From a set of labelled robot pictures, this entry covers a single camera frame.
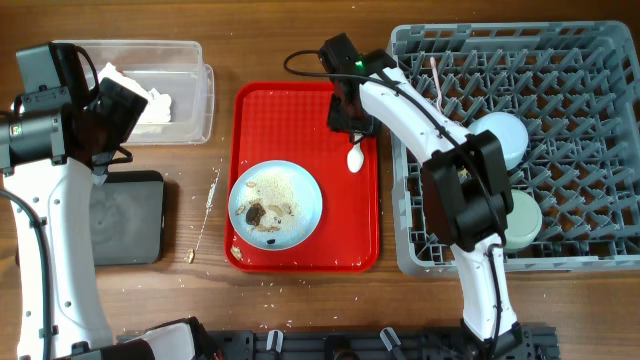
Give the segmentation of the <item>white plastic spoon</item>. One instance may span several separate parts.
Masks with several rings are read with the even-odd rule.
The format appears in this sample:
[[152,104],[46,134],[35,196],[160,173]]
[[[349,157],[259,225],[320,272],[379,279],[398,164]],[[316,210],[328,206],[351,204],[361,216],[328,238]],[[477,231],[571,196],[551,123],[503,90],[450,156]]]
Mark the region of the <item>white plastic spoon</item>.
[[347,154],[347,167],[351,173],[358,173],[364,164],[364,154],[361,150],[363,136],[356,133],[353,137],[353,145]]

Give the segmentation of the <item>white napkin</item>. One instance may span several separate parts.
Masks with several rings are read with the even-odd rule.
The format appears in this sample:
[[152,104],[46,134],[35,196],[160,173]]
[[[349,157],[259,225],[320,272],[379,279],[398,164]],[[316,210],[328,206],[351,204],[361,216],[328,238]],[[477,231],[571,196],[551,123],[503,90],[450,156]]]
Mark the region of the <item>white napkin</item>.
[[147,105],[138,119],[139,124],[167,124],[171,121],[172,98],[156,88],[145,89],[136,80],[125,76],[108,62],[98,73],[98,80],[109,78],[147,100]]

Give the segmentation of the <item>light blue bowl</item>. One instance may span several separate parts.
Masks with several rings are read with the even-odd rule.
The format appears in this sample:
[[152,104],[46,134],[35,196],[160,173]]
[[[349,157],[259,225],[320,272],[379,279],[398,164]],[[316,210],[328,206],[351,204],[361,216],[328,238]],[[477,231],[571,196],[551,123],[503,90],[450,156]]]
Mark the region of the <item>light blue bowl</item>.
[[529,143],[524,123],[506,112],[489,113],[468,126],[473,134],[490,131],[500,142],[507,170],[514,169],[523,159]]

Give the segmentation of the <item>mint green bowl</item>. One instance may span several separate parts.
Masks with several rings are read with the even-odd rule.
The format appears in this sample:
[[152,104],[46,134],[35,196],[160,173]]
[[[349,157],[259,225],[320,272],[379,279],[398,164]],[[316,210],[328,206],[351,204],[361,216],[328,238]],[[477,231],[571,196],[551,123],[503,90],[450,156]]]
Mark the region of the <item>mint green bowl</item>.
[[534,242],[542,227],[542,212],[531,195],[515,189],[511,194],[514,207],[507,215],[504,250],[517,252]]

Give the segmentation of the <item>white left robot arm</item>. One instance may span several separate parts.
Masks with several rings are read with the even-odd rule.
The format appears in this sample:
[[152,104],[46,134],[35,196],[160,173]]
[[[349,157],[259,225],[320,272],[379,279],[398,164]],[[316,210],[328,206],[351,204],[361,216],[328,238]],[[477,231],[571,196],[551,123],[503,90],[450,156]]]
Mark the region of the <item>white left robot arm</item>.
[[144,97],[100,78],[86,50],[50,42],[16,55],[24,92],[1,115],[1,195],[12,205],[21,274],[21,359],[198,359],[195,318],[115,343],[97,289],[90,234],[96,177],[129,163]]

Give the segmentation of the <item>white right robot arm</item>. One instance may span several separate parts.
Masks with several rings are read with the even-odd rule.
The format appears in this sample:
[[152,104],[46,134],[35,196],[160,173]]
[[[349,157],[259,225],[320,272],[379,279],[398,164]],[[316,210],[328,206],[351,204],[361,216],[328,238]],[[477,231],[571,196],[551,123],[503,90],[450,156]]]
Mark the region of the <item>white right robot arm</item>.
[[346,114],[380,121],[420,163],[424,217],[454,255],[465,329],[497,354],[520,345],[503,261],[513,199],[499,140],[441,114],[383,50],[361,54],[339,34],[318,57]]

